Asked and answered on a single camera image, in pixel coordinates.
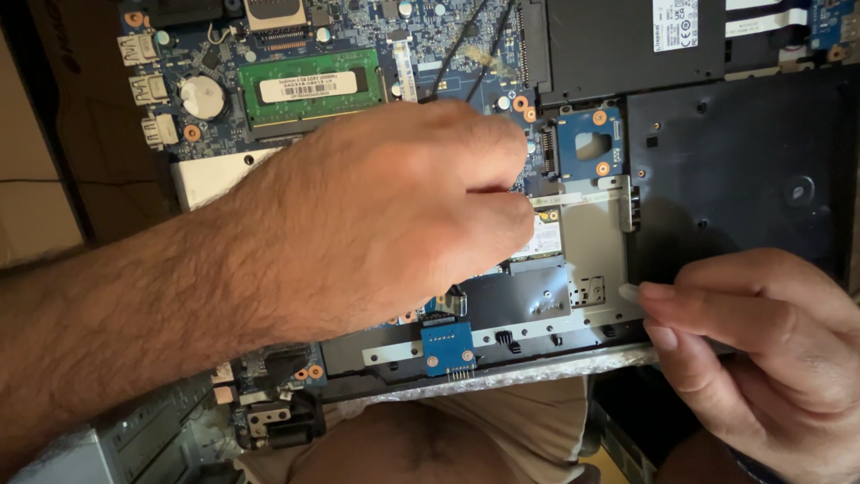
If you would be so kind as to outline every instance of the hand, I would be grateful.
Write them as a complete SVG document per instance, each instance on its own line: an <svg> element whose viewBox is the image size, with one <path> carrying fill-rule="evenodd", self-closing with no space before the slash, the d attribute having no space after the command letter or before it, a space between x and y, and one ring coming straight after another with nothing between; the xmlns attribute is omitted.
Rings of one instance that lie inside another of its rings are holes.
<svg viewBox="0 0 860 484"><path fill-rule="evenodd" d="M747 251L644 283L667 380L725 443L795 484L860 478L860 309L786 252ZM720 363L704 337L748 356Z"/></svg>
<svg viewBox="0 0 860 484"><path fill-rule="evenodd" d="M525 157L519 127L464 102L332 121L213 203L229 292L252 330L280 341L415 310L528 242L531 204L507 193Z"/></svg>

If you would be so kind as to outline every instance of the ssd label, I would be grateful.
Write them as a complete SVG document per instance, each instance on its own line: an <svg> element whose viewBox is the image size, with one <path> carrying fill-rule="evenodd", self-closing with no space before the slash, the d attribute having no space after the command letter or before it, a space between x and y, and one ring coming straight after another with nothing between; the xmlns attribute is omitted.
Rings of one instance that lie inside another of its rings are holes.
<svg viewBox="0 0 860 484"><path fill-rule="evenodd" d="M654 52L698 46L698 0L653 0Z"/></svg>
<svg viewBox="0 0 860 484"><path fill-rule="evenodd" d="M545 224L540 217L535 215L535 234L529 243L511 256L513 258L524 258L528 256L539 256L552 252L562 251L562 224L552 222Z"/></svg>
<svg viewBox="0 0 860 484"><path fill-rule="evenodd" d="M297 101L314 97L355 94L359 85L355 72L332 72L298 78L269 79L260 82L260 97L263 102Z"/></svg>

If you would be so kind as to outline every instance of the black wire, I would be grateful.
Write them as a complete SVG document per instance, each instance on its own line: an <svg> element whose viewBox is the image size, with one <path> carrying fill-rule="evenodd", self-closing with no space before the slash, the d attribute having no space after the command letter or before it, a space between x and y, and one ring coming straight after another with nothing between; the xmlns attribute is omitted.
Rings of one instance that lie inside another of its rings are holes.
<svg viewBox="0 0 860 484"><path fill-rule="evenodd" d="M493 56L495 55L496 49L499 48L499 42L501 41L501 35L505 32L505 26L507 25L507 19L511 16L511 10L513 10L513 5L517 3L517 0L508 0L507 1L507 10L505 10L505 15L499 21L499 27L495 30L495 40L493 40L493 47L489 50L490 64L493 63ZM472 89L469 91L469 95L466 97L466 102L472 102L472 97L478 91L478 88L481 86L481 81L483 81L484 76L487 75L487 71L489 70L489 64L485 65L481 69L481 73L478 75L478 80L475 81L475 84L472 86Z"/></svg>
<svg viewBox="0 0 860 484"><path fill-rule="evenodd" d="M105 187L126 187L141 183L157 183L157 180L126 180L125 182L97 182L90 180L60 180L58 178L6 178L0 183L76 183L79 185L101 185Z"/></svg>
<svg viewBox="0 0 860 484"><path fill-rule="evenodd" d="M475 13L472 14L472 17L468 22L463 26L463 30L460 31L460 36L457 37L457 41L454 42L454 47L451 48L451 51L448 53L445 60L442 61L442 68L439 70L439 75L436 76L436 82L433 83L433 91L431 91L430 95L436 94L436 91L439 90L439 84L442 84L442 77L445 75L445 70L451 65L451 61L454 59L454 55L457 54L457 50L459 50L460 46L463 45L463 40L466 38L466 31L475 24L475 21L478 18L478 14L481 13L484 7L487 6L487 0L482 0L481 4L478 5L478 8L475 9Z"/></svg>

